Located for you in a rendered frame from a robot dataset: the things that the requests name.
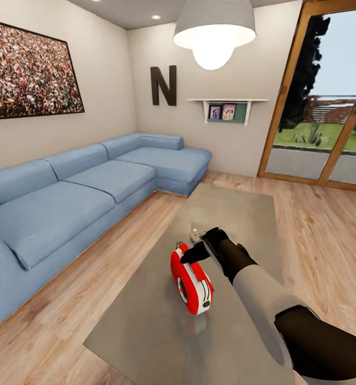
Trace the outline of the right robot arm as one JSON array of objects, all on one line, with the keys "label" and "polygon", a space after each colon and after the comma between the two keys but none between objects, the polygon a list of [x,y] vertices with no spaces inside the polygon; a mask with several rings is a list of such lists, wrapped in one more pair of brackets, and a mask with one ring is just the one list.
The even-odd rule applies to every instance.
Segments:
[{"label": "right robot arm", "polygon": [[320,319],[222,229],[190,235],[181,264],[212,257],[228,277],[271,356],[308,385],[356,385],[356,336]]}]

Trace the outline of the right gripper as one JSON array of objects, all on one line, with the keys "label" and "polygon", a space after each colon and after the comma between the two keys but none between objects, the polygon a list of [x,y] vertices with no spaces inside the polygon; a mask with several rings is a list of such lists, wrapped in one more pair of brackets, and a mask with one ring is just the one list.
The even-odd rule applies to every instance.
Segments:
[{"label": "right gripper", "polygon": [[[201,243],[201,242],[200,242]],[[195,247],[192,249],[186,250],[184,256],[181,257],[180,262],[181,264],[189,263],[190,265],[199,261],[199,260],[204,260],[208,257],[204,256],[199,249],[199,244],[198,243]]]}]

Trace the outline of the radio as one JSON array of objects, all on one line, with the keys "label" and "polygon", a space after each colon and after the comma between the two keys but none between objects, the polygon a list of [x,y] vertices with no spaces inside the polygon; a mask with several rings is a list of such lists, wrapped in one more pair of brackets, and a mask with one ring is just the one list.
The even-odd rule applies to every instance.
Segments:
[{"label": "radio", "polygon": [[198,315],[210,308],[214,289],[198,261],[191,265],[188,262],[181,264],[186,250],[189,250],[186,244],[178,244],[171,254],[170,267],[188,311]]}]

